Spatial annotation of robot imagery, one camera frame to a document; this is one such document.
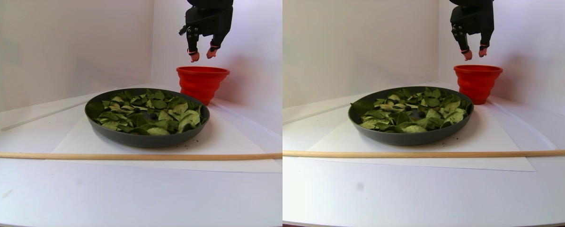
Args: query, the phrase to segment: white backdrop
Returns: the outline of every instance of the white backdrop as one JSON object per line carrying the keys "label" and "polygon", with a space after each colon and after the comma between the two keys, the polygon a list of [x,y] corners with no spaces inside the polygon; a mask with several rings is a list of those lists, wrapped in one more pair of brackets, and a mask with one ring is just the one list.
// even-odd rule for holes
{"label": "white backdrop", "polygon": [[[456,83],[453,66],[502,67],[493,95],[565,115],[565,0],[495,0],[495,31],[488,55],[465,62],[453,39],[453,5],[440,0],[440,80]],[[477,50],[480,35],[469,38]]]}
{"label": "white backdrop", "polygon": [[153,0],[0,0],[0,112],[150,80]]}
{"label": "white backdrop", "polygon": [[284,107],[438,78],[437,0],[284,0]]}
{"label": "white backdrop", "polygon": [[217,56],[207,59],[212,37],[201,36],[201,58],[190,63],[186,39],[178,34],[190,4],[186,0],[155,0],[153,82],[178,84],[175,69],[180,66],[229,69],[230,75],[215,97],[245,106],[251,110],[250,119],[282,133],[282,4],[283,0],[236,0],[232,28]]}

